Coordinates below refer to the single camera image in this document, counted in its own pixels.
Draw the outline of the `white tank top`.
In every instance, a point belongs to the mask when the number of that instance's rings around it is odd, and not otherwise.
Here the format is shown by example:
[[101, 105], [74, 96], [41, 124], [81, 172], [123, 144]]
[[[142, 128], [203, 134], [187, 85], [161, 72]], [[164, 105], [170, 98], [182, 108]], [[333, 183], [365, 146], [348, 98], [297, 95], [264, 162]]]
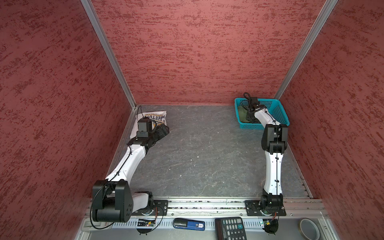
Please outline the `white tank top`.
[[139, 113], [135, 117], [134, 126], [132, 128], [132, 131], [130, 133], [130, 139], [134, 138], [137, 135], [138, 129], [138, 120], [142, 119], [143, 117], [148, 117], [152, 119], [152, 129], [154, 130], [156, 126], [165, 124], [167, 125], [166, 121], [167, 112], [166, 111], [155, 111], [155, 112], [145, 112], [145, 113]]

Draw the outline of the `green grey tank top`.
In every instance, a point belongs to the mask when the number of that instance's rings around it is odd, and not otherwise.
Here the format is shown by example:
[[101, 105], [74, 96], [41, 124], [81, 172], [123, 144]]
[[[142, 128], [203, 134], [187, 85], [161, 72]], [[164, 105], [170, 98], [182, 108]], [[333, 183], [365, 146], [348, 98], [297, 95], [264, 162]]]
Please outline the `green grey tank top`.
[[260, 124], [261, 122], [255, 117], [254, 114], [249, 114], [245, 112], [239, 113], [239, 119], [242, 123], [249, 124]]

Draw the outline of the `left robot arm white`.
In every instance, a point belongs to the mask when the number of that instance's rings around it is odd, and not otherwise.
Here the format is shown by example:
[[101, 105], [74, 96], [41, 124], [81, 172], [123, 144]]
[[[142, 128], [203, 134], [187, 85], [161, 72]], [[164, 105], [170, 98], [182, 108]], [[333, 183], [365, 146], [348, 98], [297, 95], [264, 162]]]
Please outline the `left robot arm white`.
[[132, 214], [139, 210], [152, 210], [152, 192], [132, 193], [132, 177], [149, 149], [170, 133], [164, 124], [145, 132], [139, 128], [137, 135], [128, 142], [128, 149], [117, 167], [105, 180], [96, 181], [92, 189], [90, 210], [93, 222], [126, 223]]

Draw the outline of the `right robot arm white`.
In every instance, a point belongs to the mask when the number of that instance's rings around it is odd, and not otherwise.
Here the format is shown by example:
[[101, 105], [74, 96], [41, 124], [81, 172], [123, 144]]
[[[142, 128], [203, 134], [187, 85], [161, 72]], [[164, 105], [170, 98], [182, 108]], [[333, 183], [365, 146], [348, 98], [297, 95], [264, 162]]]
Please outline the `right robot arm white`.
[[260, 200], [260, 211], [264, 216], [277, 214], [283, 207], [281, 171], [283, 155], [288, 147], [288, 126], [278, 122], [261, 104], [247, 107], [248, 120], [258, 120], [264, 127], [262, 149], [266, 156], [266, 181]]

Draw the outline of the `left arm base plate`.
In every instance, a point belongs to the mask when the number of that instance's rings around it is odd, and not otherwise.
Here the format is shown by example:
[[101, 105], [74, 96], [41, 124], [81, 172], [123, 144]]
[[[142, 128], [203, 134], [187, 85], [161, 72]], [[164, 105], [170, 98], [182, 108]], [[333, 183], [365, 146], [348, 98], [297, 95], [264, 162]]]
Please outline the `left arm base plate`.
[[154, 200], [149, 211], [146, 213], [147, 216], [166, 216], [168, 212], [169, 201], [168, 200]]

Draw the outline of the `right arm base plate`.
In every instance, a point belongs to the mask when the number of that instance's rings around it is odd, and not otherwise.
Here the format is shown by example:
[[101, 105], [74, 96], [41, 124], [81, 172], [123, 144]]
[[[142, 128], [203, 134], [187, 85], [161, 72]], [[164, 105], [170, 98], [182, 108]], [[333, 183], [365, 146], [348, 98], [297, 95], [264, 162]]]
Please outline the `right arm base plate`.
[[247, 200], [245, 201], [245, 210], [247, 216], [251, 217], [264, 217], [271, 218], [274, 216], [285, 217], [287, 215], [285, 206], [283, 204], [266, 204], [263, 206], [260, 204], [260, 200]]

